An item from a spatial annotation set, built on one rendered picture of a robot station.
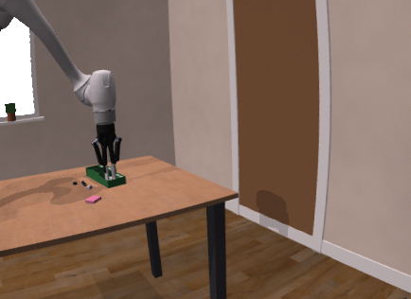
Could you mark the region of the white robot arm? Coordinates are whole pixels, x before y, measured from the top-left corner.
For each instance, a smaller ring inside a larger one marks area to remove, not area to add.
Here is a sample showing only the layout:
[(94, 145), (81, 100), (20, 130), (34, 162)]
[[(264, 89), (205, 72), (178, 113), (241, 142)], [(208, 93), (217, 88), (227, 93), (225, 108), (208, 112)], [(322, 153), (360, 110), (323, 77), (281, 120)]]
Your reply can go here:
[(74, 92), (79, 100), (93, 107), (94, 122), (98, 125), (113, 124), (116, 121), (116, 84), (112, 72), (99, 70), (93, 72), (92, 76), (84, 75), (71, 61), (57, 34), (34, 0), (0, 0), (0, 32), (9, 26), (13, 17), (42, 41), (73, 83)]

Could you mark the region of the green three-compartment bin rack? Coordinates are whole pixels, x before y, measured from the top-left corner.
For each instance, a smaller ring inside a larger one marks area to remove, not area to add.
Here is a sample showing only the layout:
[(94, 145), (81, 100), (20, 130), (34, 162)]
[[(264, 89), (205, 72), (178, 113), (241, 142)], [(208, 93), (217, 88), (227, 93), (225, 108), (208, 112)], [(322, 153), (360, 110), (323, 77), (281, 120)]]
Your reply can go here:
[[(117, 172), (116, 172), (116, 179), (109, 180), (109, 181), (105, 180), (105, 173), (104, 173), (104, 170), (103, 170), (103, 165), (96, 165), (96, 166), (92, 166), (92, 167), (86, 167), (85, 169), (86, 169), (86, 176), (88, 176), (91, 179), (95, 180), (96, 182), (106, 186), (107, 188), (111, 188), (111, 187), (126, 184), (126, 176), (121, 175)], [(109, 177), (112, 177), (111, 167), (108, 166), (108, 169), (109, 169)]]

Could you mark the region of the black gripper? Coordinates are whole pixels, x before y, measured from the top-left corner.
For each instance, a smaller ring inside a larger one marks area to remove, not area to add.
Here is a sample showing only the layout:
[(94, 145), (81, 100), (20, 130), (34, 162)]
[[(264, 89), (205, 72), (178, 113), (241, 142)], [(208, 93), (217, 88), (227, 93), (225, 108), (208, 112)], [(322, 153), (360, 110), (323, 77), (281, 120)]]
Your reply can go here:
[[(92, 142), (92, 145), (95, 149), (96, 156), (98, 158), (98, 163), (100, 165), (103, 165), (105, 179), (110, 180), (109, 169), (107, 166), (107, 146), (108, 146), (110, 160), (111, 160), (112, 177), (116, 179), (116, 162), (119, 161), (120, 143), (121, 143), (122, 138), (116, 136), (114, 123), (108, 124), (108, 125), (98, 125), (97, 124), (97, 134), (98, 134), (97, 140)], [(115, 153), (114, 153), (115, 140), (116, 140), (116, 145), (115, 145)], [(102, 158), (101, 158), (101, 154), (99, 151), (98, 143), (101, 144)]]

